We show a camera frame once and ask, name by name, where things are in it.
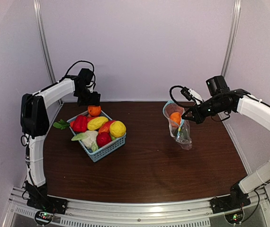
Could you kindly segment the orange fruit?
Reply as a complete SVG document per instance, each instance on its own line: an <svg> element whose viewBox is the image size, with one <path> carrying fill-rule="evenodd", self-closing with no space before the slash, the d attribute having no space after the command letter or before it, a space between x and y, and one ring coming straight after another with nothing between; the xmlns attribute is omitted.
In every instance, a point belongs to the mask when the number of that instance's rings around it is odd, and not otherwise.
<svg viewBox="0 0 270 227"><path fill-rule="evenodd" d="M92 117L99 116L101 114L101 106L96 105L89 105L88 108L88 114Z"/></svg>
<svg viewBox="0 0 270 227"><path fill-rule="evenodd" d="M173 112L171 115L170 115L170 119L177 123L178 125L180 125L181 123L181 114L179 112Z"/></svg>

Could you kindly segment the clear zip top bag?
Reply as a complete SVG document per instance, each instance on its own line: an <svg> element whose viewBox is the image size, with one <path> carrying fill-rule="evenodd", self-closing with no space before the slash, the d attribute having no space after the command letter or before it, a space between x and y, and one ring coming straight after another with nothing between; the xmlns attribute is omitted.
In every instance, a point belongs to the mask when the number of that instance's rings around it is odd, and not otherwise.
<svg viewBox="0 0 270 227"><path fill-rule="evenodd" d="M190 150L192 148L192 139L190 137L189 121L181 118L181 123L178 125L170 119L170 115L173 112L179 112L182 115L185 110L173 101L166 102L162 109L162 113L168 121L170 136L182 149Z"/></svg>

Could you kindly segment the red apple toy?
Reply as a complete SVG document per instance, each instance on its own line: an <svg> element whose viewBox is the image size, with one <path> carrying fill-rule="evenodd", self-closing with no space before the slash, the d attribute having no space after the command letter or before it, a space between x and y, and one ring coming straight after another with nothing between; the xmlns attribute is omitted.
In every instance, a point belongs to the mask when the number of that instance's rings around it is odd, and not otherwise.
<svg viewBox="0 0 270 227"><path fill-rule="evenodd" d="M101 148L112 141L112 138L109 133L102 132L96 137L96 143Z"/></svg>

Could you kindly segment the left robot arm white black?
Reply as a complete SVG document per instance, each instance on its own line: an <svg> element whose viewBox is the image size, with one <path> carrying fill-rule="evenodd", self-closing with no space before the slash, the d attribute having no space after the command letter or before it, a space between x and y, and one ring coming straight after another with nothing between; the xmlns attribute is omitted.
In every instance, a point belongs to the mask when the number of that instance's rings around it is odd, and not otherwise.
<svg viewBox="0 0 270 227"><path fill-rule="evenodd" d="M41 210L47 210L52 205L51 198L46 195L43 171L43 146L50 127L47 109L69 94L77 98L79 106L99 105L101 95L94 91L95 85L94 70L84 68L77 76L66 74L56 83L22 96L20 124L23 132L21 141L26 148L26 190Z"/></svg>

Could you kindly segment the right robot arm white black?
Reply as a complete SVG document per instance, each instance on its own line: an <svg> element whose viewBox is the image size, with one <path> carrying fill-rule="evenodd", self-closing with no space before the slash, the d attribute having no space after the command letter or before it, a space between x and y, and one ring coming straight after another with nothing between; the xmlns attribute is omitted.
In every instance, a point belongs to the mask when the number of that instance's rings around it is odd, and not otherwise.
<svg viewBox="0 0 270 227"><path fill-rule="evenodd" d="M211 98L206 101L193 89L182 87L181 94L188 100L196 102L187 107L182 115L184 120L201 124L207 117L219 113L231 112L245 116L270 132L270 105L254 97L244 89L231 90L223 76L214 76L206 81ZM244 194L248 194L270 181L270 160L261 165L257 170L240 180L231 188L232 194L226 198L226 204L231 209L236 209L244 202Z"/></svg>

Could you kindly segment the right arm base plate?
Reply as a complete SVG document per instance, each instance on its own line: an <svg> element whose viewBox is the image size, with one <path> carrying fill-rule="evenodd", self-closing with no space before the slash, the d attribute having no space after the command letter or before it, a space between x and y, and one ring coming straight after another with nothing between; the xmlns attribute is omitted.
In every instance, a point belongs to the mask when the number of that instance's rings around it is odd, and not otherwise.
<svg viewBox="0 0 270 227"><path fill-rule="evenodd" d="M248 206L251 204L250 199L247 197L241 199L240 201L236 201L232 199L231 195L213 197L209 202L213 214L240 209L243 206Z"/></svg>

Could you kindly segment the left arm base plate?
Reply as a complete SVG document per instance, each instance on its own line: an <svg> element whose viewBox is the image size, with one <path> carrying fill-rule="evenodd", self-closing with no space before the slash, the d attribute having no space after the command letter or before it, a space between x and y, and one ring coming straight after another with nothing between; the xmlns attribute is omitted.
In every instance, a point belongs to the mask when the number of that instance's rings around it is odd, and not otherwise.
<svg viewBox="0 0 270 227"><path fill-rule="evenodd" d="M47 196L46 198L34 198L30 196L27 206L46 211L48 213L65 214L68 201L66 199Z"/></svg>

